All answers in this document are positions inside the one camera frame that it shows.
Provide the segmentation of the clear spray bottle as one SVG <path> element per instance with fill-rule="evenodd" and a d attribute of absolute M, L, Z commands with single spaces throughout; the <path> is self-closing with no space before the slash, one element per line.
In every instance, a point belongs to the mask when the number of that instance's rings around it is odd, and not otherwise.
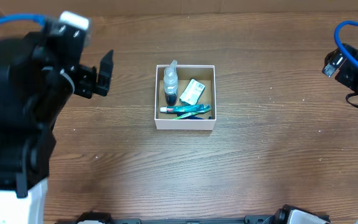
<path fill-rule="evenodd" d="M 165 99 L 168 106 L 173 106 L 177 102 L 178 95 L 178 75 L 177 61 L 173 60 L 171 64 L 165 68 L 163 76 L 163 86 Z"/>

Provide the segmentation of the green white soap packet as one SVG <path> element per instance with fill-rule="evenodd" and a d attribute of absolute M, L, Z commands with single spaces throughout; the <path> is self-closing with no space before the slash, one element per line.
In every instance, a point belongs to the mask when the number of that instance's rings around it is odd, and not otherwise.
<path fill-rule="evenodd" d="M 191 79 L 179 100 L 184 105 L 196 105 L 206 86 L 195 79 Z"/>

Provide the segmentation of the green white toothbrush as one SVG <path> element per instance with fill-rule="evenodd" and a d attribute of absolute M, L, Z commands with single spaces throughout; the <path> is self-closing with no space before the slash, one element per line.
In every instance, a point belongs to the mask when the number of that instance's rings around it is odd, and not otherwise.
<path fill-rule="evenodd" d="M 210 111 L 211 111 L 210 106 L 207 106 L 204 110 L 201 110 L 201 111 L 188 112 L 188 113 L 178 113 L 177 117 L 175 119 L 186 119 L 189 116 L 192 116 L 192 115 L 198 116 L 199 114 L 205 114 L 205 113 L 210 112 Z"/>

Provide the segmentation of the blue disposable razor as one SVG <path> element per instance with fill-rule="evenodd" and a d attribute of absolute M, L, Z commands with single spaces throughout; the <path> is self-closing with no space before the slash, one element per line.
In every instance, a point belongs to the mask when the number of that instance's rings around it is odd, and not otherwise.
<path fill-rule="evenodd" d="M 212 119 L 212 116 L 208 116 L 208 118 L 202 118 L 202 117 L 199 117 L 199 116 L 192 115 L 192 116 L 187 117 L 186 119 L 198 119 L 198 120 L 201 120 L 201 119 Z"/>

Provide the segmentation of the white teal toothpaste tube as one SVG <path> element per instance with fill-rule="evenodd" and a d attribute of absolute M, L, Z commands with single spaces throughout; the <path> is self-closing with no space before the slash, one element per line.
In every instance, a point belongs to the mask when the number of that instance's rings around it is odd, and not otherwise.
<path fill-rule="evenodd" d="M 188 106 L 164 106 L 160 108 L 161 113 L 190 113 L 204 110 L 204 105 L 188 105 Z"/>

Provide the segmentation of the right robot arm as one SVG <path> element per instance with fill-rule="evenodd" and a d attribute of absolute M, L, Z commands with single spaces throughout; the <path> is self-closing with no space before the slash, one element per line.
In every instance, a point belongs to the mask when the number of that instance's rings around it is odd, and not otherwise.
<path fill-rule="evenodd" d="M 204 87 L 192 119 L 161 112 L 134 76 L 98 106 L 106 167 L 120 211 L 145 216 L 232 215 L 281 203 L 358 212 L 358 69 L 330 53 L 322 83 L 297 68 L 216 76 L 211 65 L 179 65 L 181 87 Z"/>

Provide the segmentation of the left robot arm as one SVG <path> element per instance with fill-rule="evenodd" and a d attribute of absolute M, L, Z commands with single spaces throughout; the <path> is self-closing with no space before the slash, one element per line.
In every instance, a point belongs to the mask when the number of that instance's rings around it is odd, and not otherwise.
<path fill-rule="evenodd" d="M 84 44 L 80 30 L 0 40 L 0 223 L 43 222 L 58 115 L 73 95 L 108 94 L 113 51 L 86 67 Z"/>

